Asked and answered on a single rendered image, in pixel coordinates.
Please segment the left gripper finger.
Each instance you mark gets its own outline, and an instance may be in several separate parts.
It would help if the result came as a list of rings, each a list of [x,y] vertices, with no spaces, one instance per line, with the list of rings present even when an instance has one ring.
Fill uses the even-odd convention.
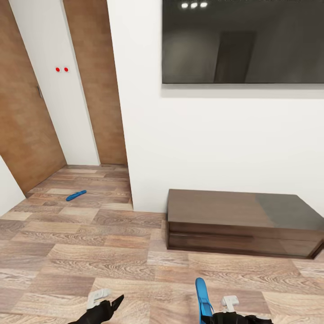
[[[112,314],[114,314],[114,311],[116,311],[118,309],[118,307],[120,306],[121,302],[124,299],[124,295],[118,297],[116,300],[114,300],[111,303],[111,310],[112,310]]]

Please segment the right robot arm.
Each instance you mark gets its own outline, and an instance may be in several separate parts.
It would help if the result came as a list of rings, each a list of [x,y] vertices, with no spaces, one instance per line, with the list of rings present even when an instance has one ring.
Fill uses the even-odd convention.
[[[206,324],[272,324],[271,319],[265,316],[237,314],[233,306],[238,305],[239,301],[235,295],[224,296],[220,302],[227,308],[224,308],[223,312],[213,313],[213,316],[202,315],[201,319]]]

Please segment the sandal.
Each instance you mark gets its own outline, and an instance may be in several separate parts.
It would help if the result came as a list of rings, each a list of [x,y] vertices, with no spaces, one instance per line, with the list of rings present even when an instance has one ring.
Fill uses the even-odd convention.
[[[201,316],[213,316],[212,305],[209,302],[207,287],[204,279],[197,278],[195,281],[196,291],[199,303],[199,324],[206,324]]]
[[[79,195],[82,195],[82,194],[84,194],[84,193],[86,193],[86,190],[83,190],[83,191],[80,191],[80,192],[78,192],[78,193],[72,194],[72,195],[70,195],[66,200],[67,200],[67,201],[70,201],[70,200],[72,200],[72,199],[74,199],[74,198],[77,198]]]

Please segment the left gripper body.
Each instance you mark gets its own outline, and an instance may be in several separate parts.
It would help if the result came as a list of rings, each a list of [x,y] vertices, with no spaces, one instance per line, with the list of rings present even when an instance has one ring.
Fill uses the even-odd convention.
[[[110,301],[103,301],[94,308],[86,309],[86,313],[83,315],[88,324],[101,324],[102,322],[110,320],[112,316]]]

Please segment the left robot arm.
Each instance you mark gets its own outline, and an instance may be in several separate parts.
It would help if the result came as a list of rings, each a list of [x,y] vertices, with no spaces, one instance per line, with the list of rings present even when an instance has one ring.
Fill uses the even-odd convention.
[[[103,288],[89,294],[86,313],[77,321],[68,324],[101,324],[108,321],[118,309],[124,299],[124,295],[118,297],[111,304],[110,301],[99,302],[98,300],[108,297],[111,294],[110,288]]]

